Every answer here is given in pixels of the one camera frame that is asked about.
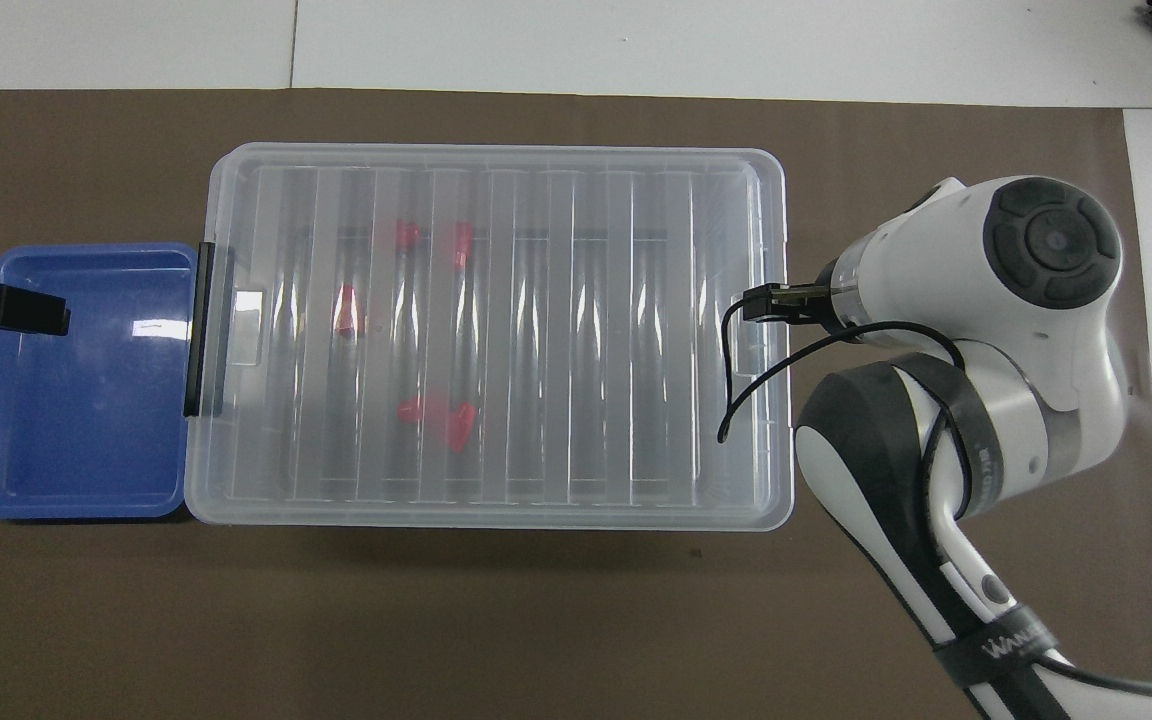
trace red object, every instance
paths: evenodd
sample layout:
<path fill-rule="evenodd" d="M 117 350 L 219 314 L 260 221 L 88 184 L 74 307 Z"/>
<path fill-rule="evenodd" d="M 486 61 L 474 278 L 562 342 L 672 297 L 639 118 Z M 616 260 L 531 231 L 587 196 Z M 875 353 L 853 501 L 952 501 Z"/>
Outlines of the red object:
<path fill-rule="evenodd" d="M 425 402 L 419 395 L 409 397 L 397 404 L 397 418 L 404 423 L 420 423 L 425 419 Z M 479 409 L 462 402 L 455 414 L 447 418 L 447 447 L 452 452 L 462 452 L 473 434 L 473 422 L 479 418 Z"/>
<path fill-rule="evenodd" d="M 397 220 L 397 250 L 411 250 L 420 242 L 420 226 Z"/>
<path fill-rule="evenodd" d="M 339 336 L 353 338 L 356 333 L 365 332 L 366 319 L 358 311 L 358 300 L 353 291 L 353 285 L 340 286 L 338 295 L 338 309 L 333 318 L 333 327 Z"/>
<path fill-rule="evenodd" d="M 470 434 L 473 432 L 473 420 L 479 416 L 479 409 L 475 406 L 462 402 L 457 407 L 456 414 L 448 418 L 447 423 L 447 446 L 453 452 L 465 449 L 465 444 L 470 442 Z"/>
<path fill-rule="evenodd" d="M 473 223 L 456 223 L 456 270 L 464 270 L 473 251 Z"/>
<path fill-rule="evenodd" d="M 420 396 L 411 397 L 411 400 L 404 400 L 397 404 L 397 418 L 404 423 L 420 423 L 420 419 L 425 416 L 425 409 L 422 407 Z"/>

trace brown paper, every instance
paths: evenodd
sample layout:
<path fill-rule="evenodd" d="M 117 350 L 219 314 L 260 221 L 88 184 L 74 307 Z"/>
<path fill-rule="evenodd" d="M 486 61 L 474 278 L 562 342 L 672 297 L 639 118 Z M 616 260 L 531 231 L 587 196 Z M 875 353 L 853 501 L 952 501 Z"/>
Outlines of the brown paper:
<path fill-rule="evenodd" d="M 1152 391 L 1119 111 L 0 92 L 0 255 L 202 240 L 211 165 L 248 141 L 761 147 L 788 177 L 795 282 L 942 177 L 1084 187 L 1124 234 L 1130 427 L 1105 465 L 967 529 L 1070 659 L 1152 679 Z M 795 406 L 876 356 L 805 359 Z M 0 717 L 970 717 L 798 490 L 765 535 L 0 523 Z"/>

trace clear plastic container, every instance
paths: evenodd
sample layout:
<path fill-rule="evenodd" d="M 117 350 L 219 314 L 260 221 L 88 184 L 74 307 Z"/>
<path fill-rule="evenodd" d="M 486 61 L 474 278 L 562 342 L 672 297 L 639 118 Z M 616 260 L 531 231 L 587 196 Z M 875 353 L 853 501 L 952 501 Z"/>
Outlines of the clear plastic container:
<path fill-rule="evenodd" d="M 215 165 L 185 498 L 215 523 L 759 530 L 786 379 L 727 444 L 718 324 L 785 278 L 758 150 L 285 145 Z M 736 387 L 786 353 L 733 333 Z"/>

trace robotic arm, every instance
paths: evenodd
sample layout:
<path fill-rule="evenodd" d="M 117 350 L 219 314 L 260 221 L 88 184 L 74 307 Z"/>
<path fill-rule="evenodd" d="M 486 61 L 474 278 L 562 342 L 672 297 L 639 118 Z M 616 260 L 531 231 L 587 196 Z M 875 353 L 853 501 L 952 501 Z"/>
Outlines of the robotic arm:
<path fill-rule="evenodd" d="M 746 306 L 745 319 L 797 314 L 832 332 L 904 320 L 954 340 L 964 370 L 918 334 L 865 334 L 919 351 L 824 379 L 795 445 L 814 495 L 990 719 L 1152 717 L 1152 683 L 1066 661 L 957 528 L 1117 446 L 1123 373 L 1105 314 L 1120 250 L 1105 209 L 1078 188 L 947 179 L 817 285 Z"/>

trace white table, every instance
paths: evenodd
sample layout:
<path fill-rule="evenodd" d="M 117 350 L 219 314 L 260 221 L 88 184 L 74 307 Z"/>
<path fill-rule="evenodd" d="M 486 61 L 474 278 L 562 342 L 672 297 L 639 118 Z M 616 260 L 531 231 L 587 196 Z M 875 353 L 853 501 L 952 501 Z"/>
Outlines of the white table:
<path fill-rule="evenodd" d="M 1152 354 L 1152 32 L 1134 0 L 0 0 L 0 88 L 425 88 L 1126 109 Z"/>

